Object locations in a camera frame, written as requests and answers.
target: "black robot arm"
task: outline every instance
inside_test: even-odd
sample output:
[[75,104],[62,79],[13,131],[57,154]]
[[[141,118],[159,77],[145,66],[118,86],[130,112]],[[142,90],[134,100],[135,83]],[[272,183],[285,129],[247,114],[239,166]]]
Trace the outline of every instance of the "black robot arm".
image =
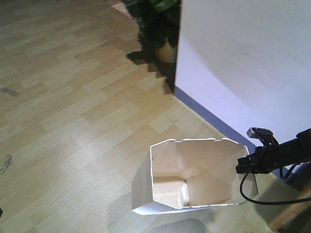
[[253,154],[238,159],[236,171],[239,174],[267,174],[288,165],[297,165],[311,161],[311,129],[297,134],[296,138],[279,144],[273,133],[267,129],[250,128],[247,135],[257,138],[263,147],[257,147]]

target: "white cardboard box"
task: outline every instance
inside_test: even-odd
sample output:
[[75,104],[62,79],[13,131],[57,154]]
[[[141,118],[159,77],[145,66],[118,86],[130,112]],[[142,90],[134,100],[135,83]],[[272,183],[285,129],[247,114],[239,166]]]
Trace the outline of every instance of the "white cardboard box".
[[[150,146],[132,181],[132,210],[141,215],[178,213],[211,206],[243,204],[237,159],[247,147],[230,139],[169,139]],[[243,185],[258,194],[254,174]]]

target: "plant pot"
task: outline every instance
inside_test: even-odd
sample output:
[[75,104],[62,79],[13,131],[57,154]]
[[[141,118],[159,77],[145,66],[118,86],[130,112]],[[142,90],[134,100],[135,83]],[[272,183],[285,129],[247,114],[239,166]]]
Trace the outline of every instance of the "plant pot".
[[167,38],[165,38],[165,45],[162,48],[156,50],[155,54],[162,62],[175,63],[177,59],[177,46],[172,48]]

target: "wooden floor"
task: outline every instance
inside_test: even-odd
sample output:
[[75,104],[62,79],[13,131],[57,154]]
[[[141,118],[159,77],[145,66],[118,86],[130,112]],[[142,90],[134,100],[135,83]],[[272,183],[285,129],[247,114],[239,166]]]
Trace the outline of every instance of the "wooden floor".
[[[265,233],[280,207],[140,216],[131,180],[149,146],[222,138],[135,65],[137,29],[103,0],[2,0],[0,233]],[[296,193],[258,176],[261,198]]]

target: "black cable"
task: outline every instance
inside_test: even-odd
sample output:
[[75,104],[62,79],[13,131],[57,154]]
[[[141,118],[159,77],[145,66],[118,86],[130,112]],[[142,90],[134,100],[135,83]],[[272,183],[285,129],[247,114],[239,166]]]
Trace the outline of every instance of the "black cable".
[[288,170],[288,172],[286,173],[285,176],[283,176],[283,168],[281,167],[281,168],[279,169],[280,178],[283,179],[283,180],[286,180],[286,179],[291,175],[293,169],[294,169],[297,165],[299,165],[299,164],[293,164],[293,165],[291,166],[291,168]]
[[[262,151],[260,152],[260,154],[256,158],[255,162],[253,163],[253,166],[254,166],[254,164],[256,164],[257,160],[263,155],[264,151],[265,151],[265,149],[262,149]],[[311,201],[311,197],[297,199],[297,200],[285,200],[285,201],[259,201],[259,200],[250,199],[249,197],[247,197],[243,193],[243,183],[244,183],[246,177],[248,176],[248,174],[252,171],[253,166],[250,167],[249,170],[246,172],[246,174],[244,175],[244,177],[241,181],[241,184],[240,184],[240,193],[241,193],[242,197],[244,197],[247,201],[250,201],[252,203],[259,204],[259,205],[287,205],[287,204],[295,204],[295,203]]]

